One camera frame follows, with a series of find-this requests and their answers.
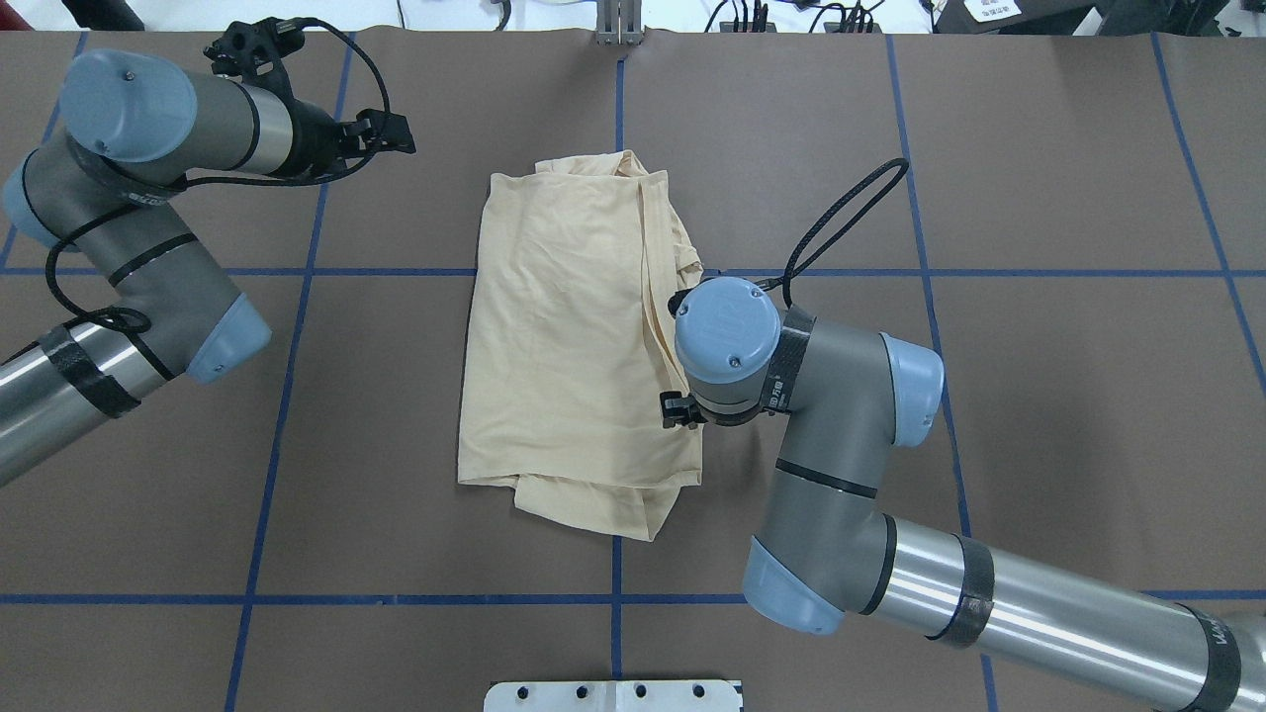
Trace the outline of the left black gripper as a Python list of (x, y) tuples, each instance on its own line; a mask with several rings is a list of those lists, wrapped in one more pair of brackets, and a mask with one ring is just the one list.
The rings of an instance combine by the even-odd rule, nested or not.
[(406, 117), (361, 110), (353, 122), (335, 122), (325, 109), (303, 100), (287, 104), (291, 148), (287, 179), (314, 181), (339, 177), (363, 167), (380, 152), (415, 155)]

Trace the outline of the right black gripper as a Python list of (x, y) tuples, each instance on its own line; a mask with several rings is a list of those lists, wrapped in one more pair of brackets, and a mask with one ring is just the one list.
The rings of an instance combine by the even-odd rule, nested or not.
[(661, 391), (661, 419), (663, 428), (696, 428), (700, 424), (744, 424), (755, 419), (763, 407), (760, 402), (709, 402), (698, 400), (695, 394)]

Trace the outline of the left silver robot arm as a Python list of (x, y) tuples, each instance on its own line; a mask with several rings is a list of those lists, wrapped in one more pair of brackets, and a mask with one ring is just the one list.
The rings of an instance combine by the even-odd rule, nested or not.
[(89, 49), (60, 89), (60, 117), (3, 189), (14, 229), (44, 245), (46, 286), (70, 314), (3, 365), (4, 483), (163, 384), (216, 383), (271, 341), (172, 207), (192, 186), (189, 171), (305, 188), (384, 149), (415, 149), (406, 117), (389, 106), (339, 123), (298, 100), (280, 60), (235, 81), (160, 54)]

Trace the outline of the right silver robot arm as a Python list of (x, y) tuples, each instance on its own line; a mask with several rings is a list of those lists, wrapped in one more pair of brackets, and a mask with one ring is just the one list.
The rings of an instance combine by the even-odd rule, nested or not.
[(687, 394), (755, 448), (743, 594), (828, 635), (877, 620), (1156, 711), (1263, 708), (1263, 402), (1215, 288), (937, 279), (947, 324), (890, 336), (809, 284), (677, 302)]

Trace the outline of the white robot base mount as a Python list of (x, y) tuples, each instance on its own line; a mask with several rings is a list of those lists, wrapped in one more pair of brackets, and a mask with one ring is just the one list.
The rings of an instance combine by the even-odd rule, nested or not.
[(741, 682), (724, 679), (632, 679), (503, 682), (484, 711), (744, 711)]

